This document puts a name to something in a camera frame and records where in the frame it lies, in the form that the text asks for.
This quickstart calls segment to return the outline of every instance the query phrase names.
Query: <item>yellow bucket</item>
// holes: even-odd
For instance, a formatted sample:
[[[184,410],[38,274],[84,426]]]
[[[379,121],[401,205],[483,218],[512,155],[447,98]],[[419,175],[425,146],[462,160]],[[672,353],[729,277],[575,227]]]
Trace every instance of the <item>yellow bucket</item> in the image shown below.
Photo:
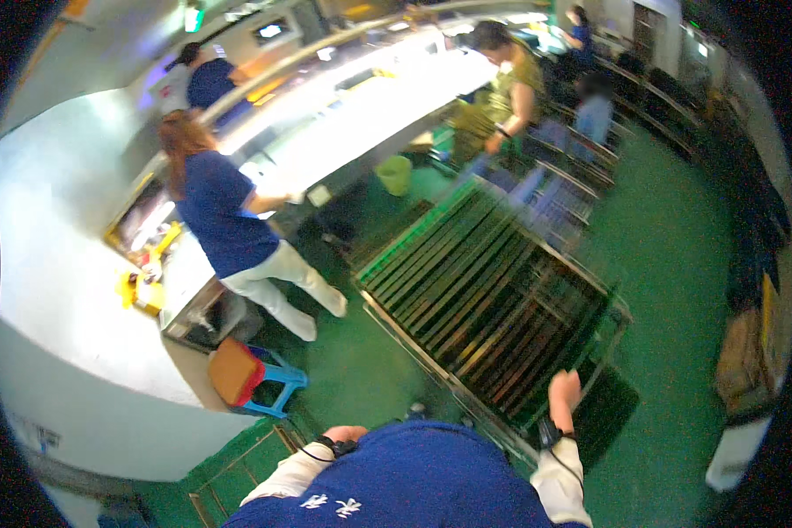
[[[376,176],[393,196],[405,196],[411,183],[411,160],[394,155],[376,167]]]

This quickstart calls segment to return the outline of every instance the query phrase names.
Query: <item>light blue shirt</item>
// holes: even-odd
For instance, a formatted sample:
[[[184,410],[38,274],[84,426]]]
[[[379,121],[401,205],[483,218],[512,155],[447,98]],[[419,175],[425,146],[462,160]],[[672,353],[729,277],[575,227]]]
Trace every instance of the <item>light blue shirt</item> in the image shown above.
[[[613,103],[601,95],[593,95],[575,111],[575,130],[598,144],[604,144],[613,118]],[[592,161],[593,153],[580,144],[572,146],[572,153],[583,161]]]

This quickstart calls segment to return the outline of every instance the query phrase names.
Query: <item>paper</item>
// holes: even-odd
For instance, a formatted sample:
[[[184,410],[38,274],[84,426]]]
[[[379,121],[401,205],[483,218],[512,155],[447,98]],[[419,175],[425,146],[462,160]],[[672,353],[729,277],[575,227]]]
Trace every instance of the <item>paper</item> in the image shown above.
[[[332,194],[328,192],[325,185],[317,185],[308,193],[308,199],[314,207],[322,207],[328,200],[332,199]]]

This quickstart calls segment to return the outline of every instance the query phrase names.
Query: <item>green bucket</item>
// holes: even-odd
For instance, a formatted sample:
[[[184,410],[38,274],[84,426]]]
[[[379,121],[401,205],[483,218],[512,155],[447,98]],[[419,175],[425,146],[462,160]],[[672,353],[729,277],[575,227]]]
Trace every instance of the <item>green bucket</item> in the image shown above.
[[[376,176],[393,196],[405,196],[411,183],[411,160],[394,155],[376,167]]]

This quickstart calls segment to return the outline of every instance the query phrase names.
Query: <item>white sleeve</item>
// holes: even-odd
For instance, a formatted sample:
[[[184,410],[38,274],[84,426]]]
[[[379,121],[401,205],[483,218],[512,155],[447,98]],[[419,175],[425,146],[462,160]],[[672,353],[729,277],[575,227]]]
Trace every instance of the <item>white sleeve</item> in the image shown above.
[[[537,490],[539,501],[549,520],[555,524],[565,522],[579,522],[592,526],[593,521],[583,509],[583,466],[578,457],[578,445],[571,438],[561,438],[560,442],[551,449],[555,454],[551,456],[548,451],[539,454],[539,466],[534,475],[531,475],[531,486]],[[569,469],[580,477],[575,477],[568,469],[557,461],[569,466]]]
[[[323,444],[316,442],[305,446],[308,453],[317,458],[334,460],[334,453]],[[299,497],[311,485],[312,480],[320,474],[320,471],[331,465],[331,462],[321,462],[312,459],[301,450],[279,462],[279,467],[273,471],[273,475],[250,492],[241,506],[253,499],[262,497]]]

